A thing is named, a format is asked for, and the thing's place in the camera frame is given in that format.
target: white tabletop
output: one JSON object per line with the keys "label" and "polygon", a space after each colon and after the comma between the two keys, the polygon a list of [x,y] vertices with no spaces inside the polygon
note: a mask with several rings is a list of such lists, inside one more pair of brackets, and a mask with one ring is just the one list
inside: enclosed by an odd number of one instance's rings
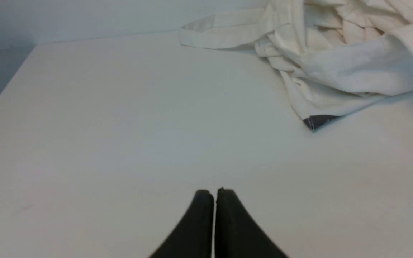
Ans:
{"label": "white tabletop", "polygon": [[413,257],[413,93],[310,132],[251,51],[38,46],[0,96],[0,258],[149,256],[232,188],[292,258]]}

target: white cloth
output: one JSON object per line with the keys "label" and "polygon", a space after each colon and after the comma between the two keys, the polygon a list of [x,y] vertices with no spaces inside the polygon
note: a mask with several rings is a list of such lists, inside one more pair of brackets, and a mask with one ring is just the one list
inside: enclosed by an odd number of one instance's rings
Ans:
{"label": "white cloth", "polygon": [[251,42],[279,69],[311,130],[413,91],[413,0],[270,0],[265,9],[215,14],[180,31],[186,46]]}

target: white wall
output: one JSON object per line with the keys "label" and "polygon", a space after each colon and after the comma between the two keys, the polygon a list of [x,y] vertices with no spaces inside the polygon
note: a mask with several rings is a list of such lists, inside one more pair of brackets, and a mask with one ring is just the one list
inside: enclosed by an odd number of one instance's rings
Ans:
{"label": "white wall", "polygon": [[268,0],[0,0],[0,49],[178,29]]}

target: gray wall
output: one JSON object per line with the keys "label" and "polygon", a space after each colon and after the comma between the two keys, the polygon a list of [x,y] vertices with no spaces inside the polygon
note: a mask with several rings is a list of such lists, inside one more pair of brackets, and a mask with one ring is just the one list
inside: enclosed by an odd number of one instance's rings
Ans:
{"label": "gray wall", "polygon": [[0,0],[0,49],[178,29],[268,0]]}

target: white towel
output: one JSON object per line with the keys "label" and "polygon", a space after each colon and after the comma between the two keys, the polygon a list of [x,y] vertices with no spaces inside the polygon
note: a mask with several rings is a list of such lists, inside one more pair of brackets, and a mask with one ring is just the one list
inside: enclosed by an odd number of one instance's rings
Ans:
{"label": "white towel", "polygon": [[180,42],[210,49],[254,42],[311,130],[413,91],[413,0],[270,0],[265,9],[189,23]]}

